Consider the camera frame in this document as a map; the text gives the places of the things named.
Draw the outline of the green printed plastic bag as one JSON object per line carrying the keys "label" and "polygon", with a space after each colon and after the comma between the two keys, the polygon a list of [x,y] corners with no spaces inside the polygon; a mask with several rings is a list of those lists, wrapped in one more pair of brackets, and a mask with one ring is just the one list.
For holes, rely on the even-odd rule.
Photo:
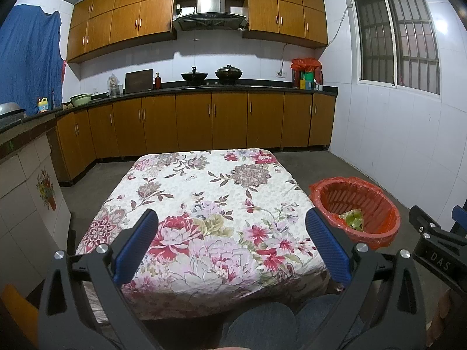
{"label": "green printed plastic bag", "polygon": [[361,209],[352,209],[339,215],[345,224],[353,230],[362,232],[364,229],[363,211]]}

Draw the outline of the green basin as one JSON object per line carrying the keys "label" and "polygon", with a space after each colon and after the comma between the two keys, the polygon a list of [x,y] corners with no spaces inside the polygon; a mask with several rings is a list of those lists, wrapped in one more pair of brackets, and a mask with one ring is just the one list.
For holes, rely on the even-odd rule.
{"label": "green basin", "polygon": [[92,95],[89,93],[83,93],[70,98],[74,108],[78,108],[84,105],[87,105],[92,99]]}

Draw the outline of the floral tablecloth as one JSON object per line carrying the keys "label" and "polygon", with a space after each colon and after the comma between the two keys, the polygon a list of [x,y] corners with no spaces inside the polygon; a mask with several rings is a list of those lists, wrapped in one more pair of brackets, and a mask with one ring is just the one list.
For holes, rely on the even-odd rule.
{"label": "floral tablecloth", "polygon": [[148,154],[78,244],[111,243],[151,209],[158,232],[122,292],[142,320],[191,319],[273,296],[322,295],[329,275],[306,232],[311,200],[262,148]]}

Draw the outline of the red trash basket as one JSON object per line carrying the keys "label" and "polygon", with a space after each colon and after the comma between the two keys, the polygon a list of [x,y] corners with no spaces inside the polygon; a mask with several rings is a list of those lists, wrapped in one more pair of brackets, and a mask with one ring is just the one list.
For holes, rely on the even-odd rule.
{"label": "red trash basket", "polygon": [[357,177],[325,178],[309,187],[309,198],[329,224],[355,243],[377,250],[389,246],[400,229],[400,213],[383,190]]}

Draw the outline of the barred window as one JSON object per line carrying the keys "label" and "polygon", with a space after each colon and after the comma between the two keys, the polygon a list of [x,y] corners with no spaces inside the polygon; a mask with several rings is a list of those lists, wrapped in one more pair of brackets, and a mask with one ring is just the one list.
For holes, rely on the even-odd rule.
{"label": "barred window", "polygon": [[358,80],[440,93],[435,26],[425,0],[352,0]]}

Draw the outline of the black lidded wok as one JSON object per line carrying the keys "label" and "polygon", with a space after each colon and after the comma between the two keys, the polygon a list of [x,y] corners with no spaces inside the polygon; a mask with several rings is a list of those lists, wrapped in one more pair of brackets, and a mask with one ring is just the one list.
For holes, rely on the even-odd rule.
{"label": "black lidded wok", "polygon": [[216,70],[215,75],[222,84],[234,85],[242,76],[242,71],[238,67],[227,65]]}

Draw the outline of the lower kitchen cabinets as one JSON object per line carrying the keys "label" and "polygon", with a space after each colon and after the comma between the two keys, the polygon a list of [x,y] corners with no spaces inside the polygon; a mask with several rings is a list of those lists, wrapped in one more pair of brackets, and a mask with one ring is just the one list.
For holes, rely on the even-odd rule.
{"label": "lower kitchen cabinets", "polygon": [[49,134],[60,183],[97,160],[230,148],[329,146],[336,97],[321,92],[196,92],[64,113]]}

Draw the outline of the red bag of groceries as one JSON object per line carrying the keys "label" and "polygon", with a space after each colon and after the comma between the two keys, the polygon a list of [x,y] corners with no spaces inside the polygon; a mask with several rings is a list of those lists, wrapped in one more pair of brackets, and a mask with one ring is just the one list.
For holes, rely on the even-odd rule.
{"label": "red bag of groceries", "polygon": [[315,58],[297,58],[291,61],[293,86],[301,90],[322,90],[322,64]]}

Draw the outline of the range hood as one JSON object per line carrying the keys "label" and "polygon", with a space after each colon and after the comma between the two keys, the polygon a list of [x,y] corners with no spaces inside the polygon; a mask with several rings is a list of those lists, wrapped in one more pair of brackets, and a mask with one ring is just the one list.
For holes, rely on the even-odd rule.
{"label": "range hood", "polygon": [[248,0],[174,0],[172,26],[185,32],[245,31],[248,15]]}

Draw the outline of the yellow detergent bottle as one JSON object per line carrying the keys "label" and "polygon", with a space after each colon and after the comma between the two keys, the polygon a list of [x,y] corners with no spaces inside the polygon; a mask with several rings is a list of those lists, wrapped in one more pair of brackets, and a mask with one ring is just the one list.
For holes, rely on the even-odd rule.
{"label": "yellow detergent bottle", "polygon": [[37,107],[39,113],[45,113],[49,110],[48,106],[48,98],[47,97],[40,97],[37,101]]}

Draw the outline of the glass jar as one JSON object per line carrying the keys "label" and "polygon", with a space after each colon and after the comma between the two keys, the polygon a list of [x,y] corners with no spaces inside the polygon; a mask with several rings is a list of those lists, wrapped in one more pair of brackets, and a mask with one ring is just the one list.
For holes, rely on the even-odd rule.
{"label": "glass jar", "polygon": [[116,75],[111,74],[108,79],[108,96],[117,97],[123,94],[123,84]]}

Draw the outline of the kitchen cabinets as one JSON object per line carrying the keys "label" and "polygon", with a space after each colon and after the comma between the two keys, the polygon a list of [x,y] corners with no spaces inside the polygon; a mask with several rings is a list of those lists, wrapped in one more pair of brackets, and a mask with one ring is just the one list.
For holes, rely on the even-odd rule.
{"label": "kitchen cabinets", "polygon": [[97,160],[230,148],[329,146],[336,97],[321,92],[196,92],[64,113],[49,134],[60,183]]}
{"label": "kitchen cabinets", "polygon": [[328,44],[324,0],[82,0],[72,13],[67,61],[208,29],[307,48]]}

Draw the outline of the upper kitchen cabinets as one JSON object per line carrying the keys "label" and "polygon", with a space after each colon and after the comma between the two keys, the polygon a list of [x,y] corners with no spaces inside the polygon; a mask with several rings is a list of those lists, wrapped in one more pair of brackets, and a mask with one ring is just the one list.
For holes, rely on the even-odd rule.
{"label": "upper kitchen cabinets", "polygon": [[307,48],[328,44],[324,0],[82,0],[72,13],[67,61],[208,29]]}

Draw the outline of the red sauce bottle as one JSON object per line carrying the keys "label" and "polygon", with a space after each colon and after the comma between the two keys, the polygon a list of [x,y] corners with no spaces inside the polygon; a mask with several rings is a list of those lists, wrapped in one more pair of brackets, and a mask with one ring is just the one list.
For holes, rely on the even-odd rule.
{"label": "red sauce bottle", "polygon": [[160,73],[156,73],[156,78],[154,79],[154,88],[161,89],[161,77]]}

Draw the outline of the metal pot lid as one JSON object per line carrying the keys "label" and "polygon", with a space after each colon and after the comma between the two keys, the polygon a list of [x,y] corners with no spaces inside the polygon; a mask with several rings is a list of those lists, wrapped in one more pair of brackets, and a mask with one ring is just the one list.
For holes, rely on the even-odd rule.
{"label": "metal pot lid", "polygon": [[15,102],[8,102],[0,104],[0,117],[8,117],[15,114],[23,114],[25,112],[24,108],[20,107]]}

